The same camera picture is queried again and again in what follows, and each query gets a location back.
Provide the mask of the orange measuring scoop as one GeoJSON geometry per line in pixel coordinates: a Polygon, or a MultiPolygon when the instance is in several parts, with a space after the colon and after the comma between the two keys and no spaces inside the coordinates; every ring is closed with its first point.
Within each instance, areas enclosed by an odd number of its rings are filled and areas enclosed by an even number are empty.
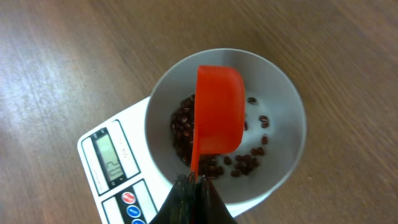
{"type": "Polygon", "coordinates": [[[229,154],[243,138],[245,89],[240,73],[225,66],[200,65],[195,89],[190,171],[198,177],[202,154],[229,154]]]}

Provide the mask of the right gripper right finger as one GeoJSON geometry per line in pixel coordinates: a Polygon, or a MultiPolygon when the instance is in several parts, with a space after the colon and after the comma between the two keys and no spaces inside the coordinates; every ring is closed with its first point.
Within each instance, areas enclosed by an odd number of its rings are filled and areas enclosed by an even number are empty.
{"type": "Polygon", "coordinates": [[[195,186],[194,224],[237,224],[211,179],[205,176],[195,186]]]}

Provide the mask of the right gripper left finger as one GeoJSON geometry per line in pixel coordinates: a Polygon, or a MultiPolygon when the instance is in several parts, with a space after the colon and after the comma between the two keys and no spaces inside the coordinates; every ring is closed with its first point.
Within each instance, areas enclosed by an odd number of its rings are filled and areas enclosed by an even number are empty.
{"type": "Polygon", "coordinates": [[[178,174],[165,202],[150,224],[191,224],[195,202],[195,174],[178,174]]]}

